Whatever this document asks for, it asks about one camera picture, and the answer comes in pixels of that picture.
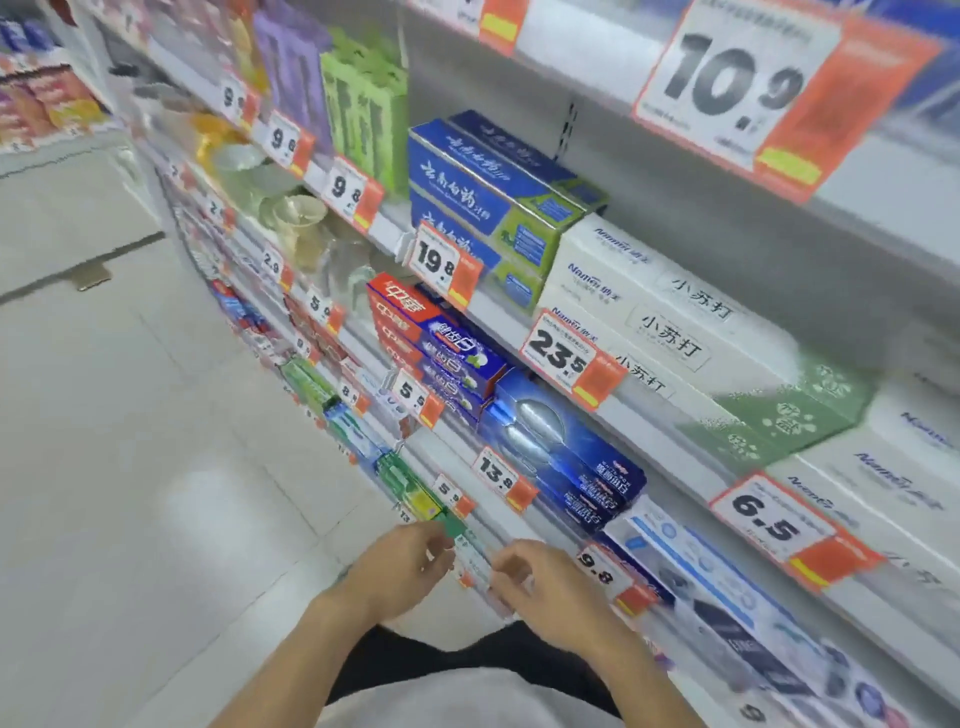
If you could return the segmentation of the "person's left hand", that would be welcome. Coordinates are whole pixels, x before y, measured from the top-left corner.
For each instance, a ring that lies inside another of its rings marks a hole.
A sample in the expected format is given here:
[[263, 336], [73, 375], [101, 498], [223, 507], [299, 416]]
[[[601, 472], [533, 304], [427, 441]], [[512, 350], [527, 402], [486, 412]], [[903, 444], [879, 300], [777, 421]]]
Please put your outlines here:
[[339, 599], [366, 627], [402, 617], [439, 584], [419, 584], [429, 546], [453, 548], [453, 540], [437, 521], [391, 528], [347, 569], [337, 587]]

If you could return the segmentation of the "person's right forearm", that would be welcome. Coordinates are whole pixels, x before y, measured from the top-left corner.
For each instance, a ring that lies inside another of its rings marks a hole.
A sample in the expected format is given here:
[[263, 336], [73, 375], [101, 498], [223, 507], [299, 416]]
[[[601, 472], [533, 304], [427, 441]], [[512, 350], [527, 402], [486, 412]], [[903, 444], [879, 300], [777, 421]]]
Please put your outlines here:
[[709, 728], [643, 639], [624, 625], [595, 637], [585, 660], [606, 686], [625, 728]]

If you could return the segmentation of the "person's left forearm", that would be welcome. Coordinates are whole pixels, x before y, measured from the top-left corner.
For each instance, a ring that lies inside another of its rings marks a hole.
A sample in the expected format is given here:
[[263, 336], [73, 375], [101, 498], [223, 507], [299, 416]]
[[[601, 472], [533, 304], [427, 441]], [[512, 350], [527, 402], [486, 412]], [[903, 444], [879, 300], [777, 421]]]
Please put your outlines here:
[[207, 728], [315, 728], [351, 651], [383, 620], [384, 605], [347, 584], [319, 594]]

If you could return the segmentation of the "row of green toothpaste boxes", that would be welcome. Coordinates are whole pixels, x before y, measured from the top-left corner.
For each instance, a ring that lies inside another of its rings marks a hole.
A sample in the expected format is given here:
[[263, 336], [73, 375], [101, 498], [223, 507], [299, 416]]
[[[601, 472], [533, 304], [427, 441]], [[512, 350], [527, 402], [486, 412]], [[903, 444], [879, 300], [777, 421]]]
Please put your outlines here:
[[434, 521], [443, 524], [451, 538], [463, 532], [457, 517], [437, 500], [402, 455], [341, 400], [308, 360], [297, 354], [286, 356], [278, 372], [294, 400], [337, 442], [350, 463], [375, 481], [403, 523]]

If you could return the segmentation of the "light blue white toothpaste box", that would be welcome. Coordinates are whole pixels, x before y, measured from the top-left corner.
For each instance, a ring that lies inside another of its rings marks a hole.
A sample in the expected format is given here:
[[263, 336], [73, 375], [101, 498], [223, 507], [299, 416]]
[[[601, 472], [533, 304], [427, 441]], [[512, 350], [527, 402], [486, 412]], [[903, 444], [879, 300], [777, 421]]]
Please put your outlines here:
[[676, 598], [709, 602], [750, 632], [758, 629], [763, 594], [755, 584], [651, 496], [640, 496], [604, 533]]

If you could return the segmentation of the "white navy toothpaste box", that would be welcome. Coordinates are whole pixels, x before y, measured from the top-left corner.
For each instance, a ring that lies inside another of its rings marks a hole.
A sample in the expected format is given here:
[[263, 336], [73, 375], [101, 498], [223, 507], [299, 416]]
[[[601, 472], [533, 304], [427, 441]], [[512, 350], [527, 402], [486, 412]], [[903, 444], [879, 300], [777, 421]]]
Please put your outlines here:
[[728, 682], [758, 685], [788, 698], [811, 698], [812, 689], [719, 606], [693, 599], [675, 600], [673, 614], [689, 640]]

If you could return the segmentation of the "blue green toothpaste box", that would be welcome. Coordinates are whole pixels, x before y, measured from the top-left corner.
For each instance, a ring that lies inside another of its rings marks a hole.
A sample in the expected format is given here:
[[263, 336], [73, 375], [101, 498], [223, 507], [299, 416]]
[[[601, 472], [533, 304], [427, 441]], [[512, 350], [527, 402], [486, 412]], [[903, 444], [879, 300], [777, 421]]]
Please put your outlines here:
[[523, 310], [533, 309], [546, 282], [546, 274], [538, 266], [507, 244], [483, 236], [416, 185], [410, 189], [409, 196], [411, 220], [415, 228], [422, 222], [428, 223], [481, 264], [481, 280], [493, 277], [515, 304]]
[[585, 213], [600, 216], [606, 213], [610, 202], [607, 192], [504, 127], [498, 126], [482, 113], [473, 109], [463, 110], [448, 116], [446, 121], [497, 151]]
[[437, 118], [409, 129], [411, 193], [544, 280], [585, 212], [475, 136]]

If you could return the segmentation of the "clear plastic cups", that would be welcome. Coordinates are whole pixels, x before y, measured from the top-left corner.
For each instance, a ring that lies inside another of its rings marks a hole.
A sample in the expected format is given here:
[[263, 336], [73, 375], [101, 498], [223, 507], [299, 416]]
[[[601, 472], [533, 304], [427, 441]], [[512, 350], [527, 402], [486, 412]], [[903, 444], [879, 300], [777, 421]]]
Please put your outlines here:
[[259, 205], [259, 222], [274, 232], [295, 289], [348, 316], [370, 318], [367, 283], [378, 273], [375, 249], [319, 198], [273, 196]]

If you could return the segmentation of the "white dotted toothpaste box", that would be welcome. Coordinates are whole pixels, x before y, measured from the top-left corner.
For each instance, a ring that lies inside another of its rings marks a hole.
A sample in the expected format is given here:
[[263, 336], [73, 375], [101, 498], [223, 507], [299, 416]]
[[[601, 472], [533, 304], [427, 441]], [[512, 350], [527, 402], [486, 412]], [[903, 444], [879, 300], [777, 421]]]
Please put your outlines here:
[[935, 728], [907, 709], [875, 675], [830, 640], [820, 643], [824, 674], [818, 696], [843, 728]]

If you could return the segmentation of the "white blue-lettered toothpaste box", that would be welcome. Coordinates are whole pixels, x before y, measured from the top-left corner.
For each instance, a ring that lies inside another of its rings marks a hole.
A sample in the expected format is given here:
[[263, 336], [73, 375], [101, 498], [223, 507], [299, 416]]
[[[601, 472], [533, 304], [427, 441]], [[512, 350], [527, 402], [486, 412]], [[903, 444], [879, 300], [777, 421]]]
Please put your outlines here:
[[912, 496], [902, 499], [870, 478], [848, 480], [799, 455], [767, 466], [764, 473], [960, 609], [959, 513], [932, 509]]
[[960, 451], [908, 435], [848, 433], [796, 455], [793, 479], [884, 545], [960, 564]]
[[930, 472], [960, 484], [960, 394], [918, 373], [887, 375], [864, 425]]

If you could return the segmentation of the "clear greenish plastic bowls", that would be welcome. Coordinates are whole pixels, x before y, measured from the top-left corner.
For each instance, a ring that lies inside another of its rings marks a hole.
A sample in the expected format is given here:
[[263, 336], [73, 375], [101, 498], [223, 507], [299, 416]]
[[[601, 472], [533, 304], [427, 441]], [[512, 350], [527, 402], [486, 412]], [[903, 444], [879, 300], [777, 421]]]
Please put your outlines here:
[[225, 200], [266, 228], [274, 226], [275, 204], [304, 190], [299, 179], [254, 144], [224, 144], [211, 152], [210, 163]]

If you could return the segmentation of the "yellow plastic cups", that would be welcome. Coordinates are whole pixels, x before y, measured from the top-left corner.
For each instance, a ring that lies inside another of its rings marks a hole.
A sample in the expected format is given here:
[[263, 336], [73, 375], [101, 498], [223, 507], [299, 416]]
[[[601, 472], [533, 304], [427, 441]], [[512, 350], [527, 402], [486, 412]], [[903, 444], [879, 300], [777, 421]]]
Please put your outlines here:
[[214, 152], [228, 144], [248, 142], [242, 131], [216, 114], [193, 112], [189, 115], [189, 126], [194, 133], [194, 139], [190, 143], [193, 156], [209, 176], [214, 173]]

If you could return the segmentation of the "purple tall boxes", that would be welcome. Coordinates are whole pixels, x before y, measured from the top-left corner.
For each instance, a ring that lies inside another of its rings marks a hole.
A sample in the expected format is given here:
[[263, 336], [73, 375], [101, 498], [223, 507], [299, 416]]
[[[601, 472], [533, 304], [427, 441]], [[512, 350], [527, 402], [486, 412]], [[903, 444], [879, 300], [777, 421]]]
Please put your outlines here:
[[333, 152], [322, 54], [332, 49], [330, 31], [306, 9], [306, 0], [259, 0], [253, 26], [269, 78], [272, 104]]

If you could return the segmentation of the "large white orange price sign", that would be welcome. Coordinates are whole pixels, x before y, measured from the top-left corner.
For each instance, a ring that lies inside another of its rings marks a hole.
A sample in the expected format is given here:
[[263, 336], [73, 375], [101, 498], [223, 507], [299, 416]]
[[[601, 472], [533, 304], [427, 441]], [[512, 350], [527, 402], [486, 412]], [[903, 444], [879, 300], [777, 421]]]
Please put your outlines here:
[[817, 0], [691, 0], [630, 115], [804, 204], [942, 50]]

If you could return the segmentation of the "background shelf with red packets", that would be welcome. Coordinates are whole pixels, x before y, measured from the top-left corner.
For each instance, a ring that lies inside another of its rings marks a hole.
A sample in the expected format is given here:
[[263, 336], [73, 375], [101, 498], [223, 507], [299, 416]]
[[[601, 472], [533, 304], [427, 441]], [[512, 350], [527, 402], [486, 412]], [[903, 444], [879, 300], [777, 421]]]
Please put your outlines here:
[[0, 0], [0, 176], [127, 144], [69, 0]]

